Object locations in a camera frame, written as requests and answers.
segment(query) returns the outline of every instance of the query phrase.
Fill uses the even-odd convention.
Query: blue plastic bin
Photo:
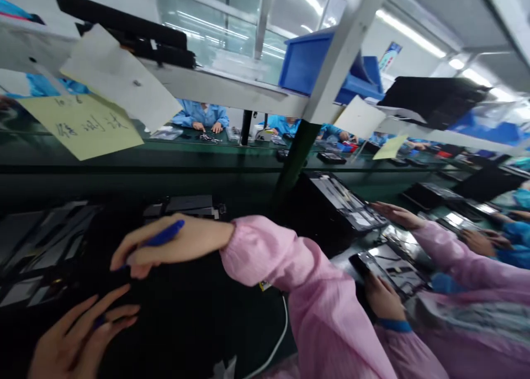
[[[332,29],[285,41],[287,52],[278,85],[311,94],[334,34]],[[348,104],[356,95],[377,100],[385,97],[377,57],[357,55],[335,101]]]

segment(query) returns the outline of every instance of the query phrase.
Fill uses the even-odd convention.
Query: yellow sticky note
[[[409,136],[401,135],[401,136],[396,136],[393,139],[389,139],[383,145],[383,147],[381,147],[379,151],[375,153],[372,159],[376,160],[376,159],[396,158],[396,155],[398,154],[398,150],[401,148],[402,144],[405,142],[407,137]]]
[[[18,102],[80,161],[144,143],[125,111],[95,94]]]

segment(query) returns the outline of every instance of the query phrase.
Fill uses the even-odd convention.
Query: paper note
[[[396,158],[396,155],[398,154],[398,150],[401,148],[402,144],[405,142],[405,140],[409,137],[408,135],[399,135],[394,137],[393,139],[388,139],[388,141],[379,149],[378,152],[375,153],[373,160],[376,159],[388,159],[388,158]]]
[[[334,125],[359,138],[369,139],[385,118],[385,113],[355,96]]]
[[[80,161],[144,143],[125,111],[95,94],[18,102]]]
[[[83,35],[61,72],[125,109],[151,133],[182,110],[164,85],[99,24]]]

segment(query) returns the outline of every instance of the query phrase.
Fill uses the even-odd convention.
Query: pink sleeve
[[[375,332],[399,379],[448,379],[449,375],[414,332],[395,332],[376,325]]]
[[[530,270],[477,255],[454,233],[435,222],[427,222],[412,234],[434,264],[466,288],[530,288]]]
[[[266,280],[289,292],[289,315],[303,378],[396,378],[355,282],[319,246],[265,217],[235,221],[221,252],[226,272],[253,286]]]

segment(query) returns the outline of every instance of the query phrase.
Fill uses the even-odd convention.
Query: blue cuff
[[[379,325],[395,332],[412,332],[412,328],[407,321],[379,319]]]

